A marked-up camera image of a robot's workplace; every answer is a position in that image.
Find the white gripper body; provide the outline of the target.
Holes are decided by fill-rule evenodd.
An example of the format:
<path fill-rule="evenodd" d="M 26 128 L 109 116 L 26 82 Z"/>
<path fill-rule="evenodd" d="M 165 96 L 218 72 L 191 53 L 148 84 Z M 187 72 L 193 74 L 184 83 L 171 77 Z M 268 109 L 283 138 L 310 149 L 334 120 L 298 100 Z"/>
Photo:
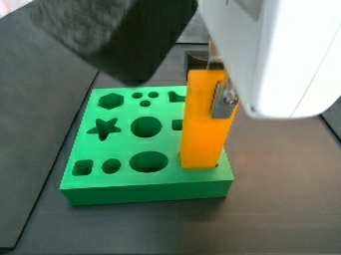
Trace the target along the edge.
<path fill-rule="evenodd" d="M 319 115 L 341 97 L 341 0 L 196 0 L 244 111 Z"/>

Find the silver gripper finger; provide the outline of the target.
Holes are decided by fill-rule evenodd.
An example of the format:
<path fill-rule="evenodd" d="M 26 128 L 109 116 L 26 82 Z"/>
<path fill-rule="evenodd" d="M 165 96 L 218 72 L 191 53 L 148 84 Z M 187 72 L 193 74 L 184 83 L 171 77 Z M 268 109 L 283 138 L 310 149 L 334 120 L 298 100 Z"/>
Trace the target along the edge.
<path fill-rule="evenodd" d="M 239 98 L 231 80 L 218 81 L 212 95 L 210 116 L 215 120 L 228 119 L 238 102 Z"/>

